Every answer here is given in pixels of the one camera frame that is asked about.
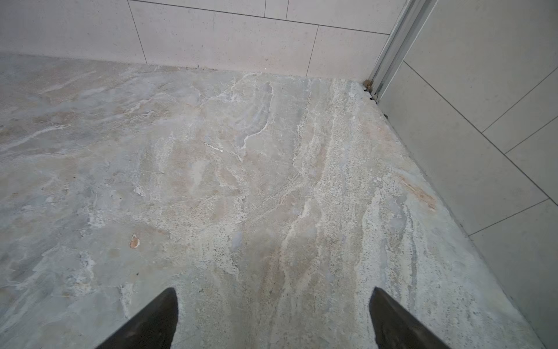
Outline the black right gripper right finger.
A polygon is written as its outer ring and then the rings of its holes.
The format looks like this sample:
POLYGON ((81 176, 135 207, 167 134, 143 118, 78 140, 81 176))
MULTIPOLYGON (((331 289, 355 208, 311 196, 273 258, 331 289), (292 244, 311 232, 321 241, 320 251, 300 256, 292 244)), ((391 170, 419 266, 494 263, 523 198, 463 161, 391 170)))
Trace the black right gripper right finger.
POLYGON ((380 349, 450 349, 380 287, 373 289, 369 313, 380 349))

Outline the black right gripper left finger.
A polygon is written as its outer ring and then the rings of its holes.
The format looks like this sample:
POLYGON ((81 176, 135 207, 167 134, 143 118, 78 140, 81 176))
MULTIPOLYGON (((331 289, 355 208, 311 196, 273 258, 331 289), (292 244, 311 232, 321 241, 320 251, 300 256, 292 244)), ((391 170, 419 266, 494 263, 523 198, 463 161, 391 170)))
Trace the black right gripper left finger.
POLYGON ((170 349, 178 318, 177 293, 172 287, 166 288, 138 314, 100 343, 97 349, 170 349))

